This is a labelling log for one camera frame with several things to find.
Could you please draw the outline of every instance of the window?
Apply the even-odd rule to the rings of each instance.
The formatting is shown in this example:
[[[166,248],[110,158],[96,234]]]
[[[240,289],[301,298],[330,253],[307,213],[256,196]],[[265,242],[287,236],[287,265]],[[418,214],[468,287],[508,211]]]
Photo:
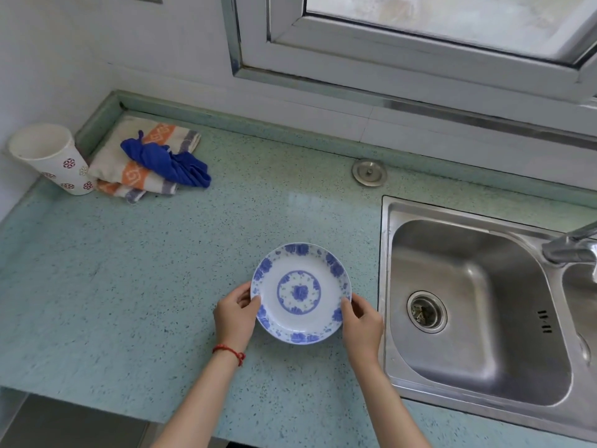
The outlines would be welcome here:
[[[242,66],[273,79],[597,136],[597,0],[227,3]]]

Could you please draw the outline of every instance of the towel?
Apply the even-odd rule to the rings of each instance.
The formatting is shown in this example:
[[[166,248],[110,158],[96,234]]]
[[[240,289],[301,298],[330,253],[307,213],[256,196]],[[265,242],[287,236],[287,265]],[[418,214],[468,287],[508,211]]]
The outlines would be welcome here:
[[[93,158],[89,175],[99,179],[100,190],[109,195],[122,196],[130,203],[138,201],[145,191],[174,195],[177,183],[165,180],[139,165],[122,150],[120,144],[128,138],[137,137],[139,130],[148,132],[142,139],[143,143],[155,142],[161,146],[168,144],[175,154],[194,151],[201,139],[201,135],[194,130],[126,115]]]
[[[120,144],[123,151],[135,162],[155,171],[164,179],[191,187],[209,187],[211,176],[207,165],[190,152],[172,154],[168,146],[156,142],[143,143],[143,131],[138,138],[129,138]]]

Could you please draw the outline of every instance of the white cup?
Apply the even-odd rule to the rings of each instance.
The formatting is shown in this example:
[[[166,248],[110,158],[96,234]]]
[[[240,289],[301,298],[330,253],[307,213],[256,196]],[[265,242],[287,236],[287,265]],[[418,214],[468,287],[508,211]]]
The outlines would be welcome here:
[[[18,130],[8,141],[10,153],[33,166],[72,195],[85,195],[96,180],[87,175],[88,166],[66,127],[33,124]]]

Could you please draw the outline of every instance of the faucet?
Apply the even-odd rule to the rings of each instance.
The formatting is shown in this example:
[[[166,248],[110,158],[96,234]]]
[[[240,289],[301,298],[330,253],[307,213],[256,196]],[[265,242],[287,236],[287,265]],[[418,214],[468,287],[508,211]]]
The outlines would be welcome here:
[[[543,257],[555,264],[593,263],[595,264],[593,281],[597,283],[597,240],[589,239],[594,235],[597,235],[597,222],[543,244]]]

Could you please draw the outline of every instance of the hand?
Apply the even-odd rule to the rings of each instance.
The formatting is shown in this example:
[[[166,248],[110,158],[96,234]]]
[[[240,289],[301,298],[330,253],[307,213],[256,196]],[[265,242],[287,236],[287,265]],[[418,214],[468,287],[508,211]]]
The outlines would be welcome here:
[[[251,300],[251,282],[240,285],[218,302],[214,309],[215,337],[236,352],[244,352],[249,344],[261,297]]]
[[[342,338],[348,359],[358,364],[378,364],[377,353],[384,331],[383,318],[364,298],[352,294],[352,302],[342,298]]]

